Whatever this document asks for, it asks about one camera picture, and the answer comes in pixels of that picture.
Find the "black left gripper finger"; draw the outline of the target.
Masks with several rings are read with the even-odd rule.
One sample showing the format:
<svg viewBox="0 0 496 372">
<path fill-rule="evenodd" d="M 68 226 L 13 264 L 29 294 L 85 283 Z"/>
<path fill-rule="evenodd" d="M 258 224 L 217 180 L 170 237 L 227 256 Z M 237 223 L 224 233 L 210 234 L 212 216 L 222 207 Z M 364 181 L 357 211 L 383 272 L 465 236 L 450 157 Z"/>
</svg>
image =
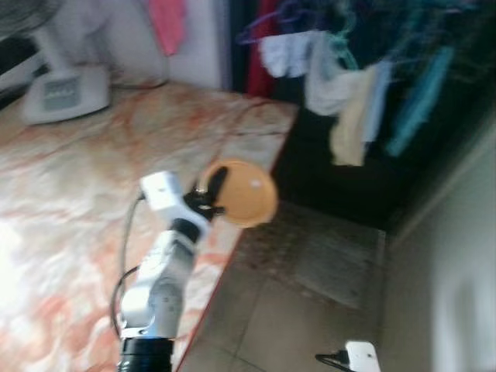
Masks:
<svg viewBox="0 0 496 372">
<path fill-rule="evenodd" d="M 220 191 L 226 182 L 228 167 L 213 167 L 203 177 L 203 199 L 205 201 L 216 201 Z"/>
</svg>

